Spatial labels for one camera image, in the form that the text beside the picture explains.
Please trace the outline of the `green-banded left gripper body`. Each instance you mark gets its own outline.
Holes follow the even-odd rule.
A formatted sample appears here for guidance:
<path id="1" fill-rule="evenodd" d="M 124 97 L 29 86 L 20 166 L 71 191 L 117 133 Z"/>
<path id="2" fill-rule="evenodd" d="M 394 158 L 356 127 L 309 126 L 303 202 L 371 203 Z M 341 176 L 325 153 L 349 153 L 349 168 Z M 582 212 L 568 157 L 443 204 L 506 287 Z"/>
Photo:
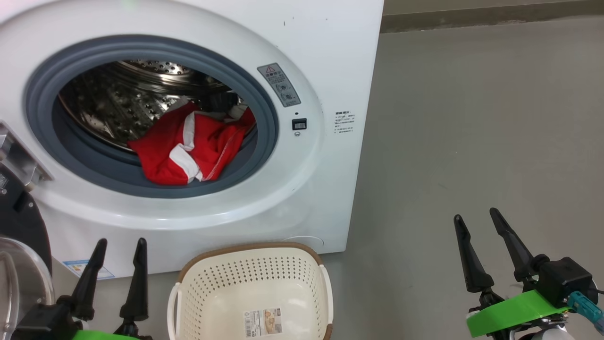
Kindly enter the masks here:
<path id="1" fill-rule="evenodd" d="M 123 321 L 114 333 L 95 331 L 88 329 L 88 323 L 82 320 L 75 320 L 78 331 L 73 340 L 152 340 L 149 335 L 139 334 L 139 328 L 133 321 Z"/>

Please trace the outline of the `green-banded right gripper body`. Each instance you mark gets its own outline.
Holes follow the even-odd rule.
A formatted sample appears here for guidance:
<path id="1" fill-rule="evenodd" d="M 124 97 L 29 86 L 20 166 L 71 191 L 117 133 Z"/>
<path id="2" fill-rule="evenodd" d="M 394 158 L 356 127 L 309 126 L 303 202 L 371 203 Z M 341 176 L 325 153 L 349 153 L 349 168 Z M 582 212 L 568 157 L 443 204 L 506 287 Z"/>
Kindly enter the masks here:
<path id="1" fill-rule="evenodd" d="M 479 292 L 479 305 L 466 316 L 472 338 L 489 336 L 493 340 L 513 340 L 515 334 L 533 327 L 541 330 L 533 340 L 571 340 L 563 315 L 570 309 L 567 297 L 542 289 L 523 292 L 503 299 L 492 289 Z"/>

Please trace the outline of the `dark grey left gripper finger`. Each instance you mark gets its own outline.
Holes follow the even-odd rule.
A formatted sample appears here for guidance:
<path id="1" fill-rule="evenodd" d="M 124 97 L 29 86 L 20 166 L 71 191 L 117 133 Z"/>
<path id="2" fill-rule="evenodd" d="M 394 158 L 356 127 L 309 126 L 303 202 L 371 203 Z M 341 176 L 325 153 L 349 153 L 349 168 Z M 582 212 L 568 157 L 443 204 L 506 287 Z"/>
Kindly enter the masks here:
<path id="1" fill-rule="evenodd" d="M 133 265 L 134 273 L 130 281 L 128 295 L 119 312 L 119 316 L 126 323 L 144 321 L 149 318 L 148 256 L 147 241 L 144 238 L 137 241 Z"/>
<path id="2" fill-rule="evenodd" d="M 99 271 L 104 264 L 107 243 L 107 239 L 105 238 L 102 238 L 97 242 L 92 256 L 89 258 L 88 263 L 74 288 L 73 294 L 71 295 L 71 314 L 77 319 L 83 321 L 90 321 L 93 319 L 93 299 Z"/>

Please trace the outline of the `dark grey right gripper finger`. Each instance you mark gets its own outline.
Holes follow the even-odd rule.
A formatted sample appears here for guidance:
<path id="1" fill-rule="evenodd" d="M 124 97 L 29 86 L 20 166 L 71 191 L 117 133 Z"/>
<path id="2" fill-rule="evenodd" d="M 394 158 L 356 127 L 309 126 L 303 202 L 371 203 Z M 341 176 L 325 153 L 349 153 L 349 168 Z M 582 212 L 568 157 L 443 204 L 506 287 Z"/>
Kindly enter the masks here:
<path id="1" fill-rule="evenodd" d="M 472 247 L 470 231 L 459 214 L 454 217 L 454 228 L 467 291 L 479 293 L 490 289 L 494 285 L 494 280 L 485 272 Z"/>
<path id="2" fill-rule="evenodd" d="M 497 234 L 504 239 L 505 246 L 515 267 L 513 272 L 515 280 L 521 283 L 536 283 L 539 275 L 538 267 L 549 260 L 548 256 L 545 254 L 533 256 L 496 207 L 490 208 L 489 214 Z"/>

